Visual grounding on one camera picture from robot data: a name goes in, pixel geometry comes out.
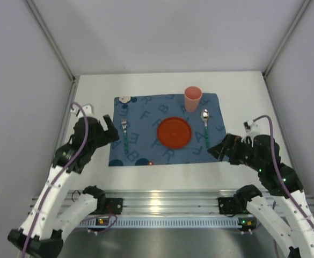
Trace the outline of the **green handled fork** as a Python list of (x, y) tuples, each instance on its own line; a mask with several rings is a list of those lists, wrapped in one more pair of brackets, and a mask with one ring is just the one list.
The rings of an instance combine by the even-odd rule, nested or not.
[(121, 119), (121, 127), (122, 127), (122, 130), (123, 130), (123, 140), (124, 140), (125, 154), (128, 154), (127, 118), (126, 117)]

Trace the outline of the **red round plate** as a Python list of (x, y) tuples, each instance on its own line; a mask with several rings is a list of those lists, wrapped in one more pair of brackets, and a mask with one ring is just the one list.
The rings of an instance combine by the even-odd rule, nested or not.
[(162, 120), (156, 133), (159, 142), (169, 149), (184, 148), (192, 138), (192, 129), (189, 123), (179, 117), (169, 117)]

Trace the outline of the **blue letter placemat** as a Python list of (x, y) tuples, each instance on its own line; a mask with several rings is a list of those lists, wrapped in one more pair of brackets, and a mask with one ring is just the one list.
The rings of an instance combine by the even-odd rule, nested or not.
[[(195, 112), (185, 109), (183, 94), (116, 97), (113, 124), (120, 139), (111, 144), (110, 167), (146, 166), (215, 162), (207, 152), (205, 128), (201, 111), (209, 111), (208, 133), (210, 147), (220, 143), (226, 135), (217, 94), (205, 93)], [(125, 154), (121, 119), (127, 118), (128, 154)], [(181, 149), (169, 149), (157, 139), (157, 127), (169, 117), (186, 120), (192, 129), (190, 143)]]

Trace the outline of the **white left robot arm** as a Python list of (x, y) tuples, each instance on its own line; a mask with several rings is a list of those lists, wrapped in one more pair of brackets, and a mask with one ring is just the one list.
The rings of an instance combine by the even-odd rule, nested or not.
[(95, 118), (91, 104), (81, 106), (73, 102), (71, 112), (77, 118), (73, 134), (55, 152), (45, 186), (26, 220), (8, 234), (8, 241), (21, 251), (22, 257), (58, 257), (67, 237), (88, 220), (88, 215), (99, 217), (106, 212), (105, 192), (96, 186), (86, 187), (70, 207), (60, 212), (68, 192), (95, 151), (119, 139), (110, 116), (103, 116), (105, 130)]

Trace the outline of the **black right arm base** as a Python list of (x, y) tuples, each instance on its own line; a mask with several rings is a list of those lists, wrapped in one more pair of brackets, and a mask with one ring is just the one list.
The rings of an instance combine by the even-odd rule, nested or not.
[(235, 215), (249, 214), (246, 208), (247, 202), (238, 197), (219, 197), (217, 200), (221, 215), (234, 217)]

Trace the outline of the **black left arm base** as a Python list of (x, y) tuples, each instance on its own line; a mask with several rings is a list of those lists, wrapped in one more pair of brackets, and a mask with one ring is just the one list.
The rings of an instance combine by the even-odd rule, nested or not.
[(123, 210), (122, 198), (106, 198), (98, 203), (91, 215), (115, 214), (120, 215)]

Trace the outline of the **green handled spoon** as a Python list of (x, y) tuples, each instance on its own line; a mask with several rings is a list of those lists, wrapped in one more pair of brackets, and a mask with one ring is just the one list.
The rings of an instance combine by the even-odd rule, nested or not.
[(201, 111), (201, 120), (203, 121), (204, 128), (205, 128), (206, 148), (209, 149), (209, 147), (210, 147), (209, 133), (208, 133), (209, 111), (207, 109), (203, 109)]

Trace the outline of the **pink plastic cup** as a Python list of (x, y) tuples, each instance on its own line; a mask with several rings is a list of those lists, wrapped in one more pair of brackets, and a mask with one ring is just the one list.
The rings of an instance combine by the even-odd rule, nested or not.
[(196, 86), (190, 86), (184, 91), (185, 109), (187, 112), (195, 112), (202, 98), (202, 91)]

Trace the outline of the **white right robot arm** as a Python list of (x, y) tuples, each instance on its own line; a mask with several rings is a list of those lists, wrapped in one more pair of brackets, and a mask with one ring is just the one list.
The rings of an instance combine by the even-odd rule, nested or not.
[(279, 206), (280, 217), (267, 203), (261, 191), (246, 185), (236, 191), (234, 199), (262, 224), (285, 257), (314, 257), (314, 216), (308, 206), (303, 185), (294, 169), (282, 163), (280, 147), (270, 134), (259, 133), (257, 119), (244, 123), (245, 135), (226, 134), (208, 153), (217, 161), (225, 157), (230, 165), (245, 165), (258, 174), (259, 181)]

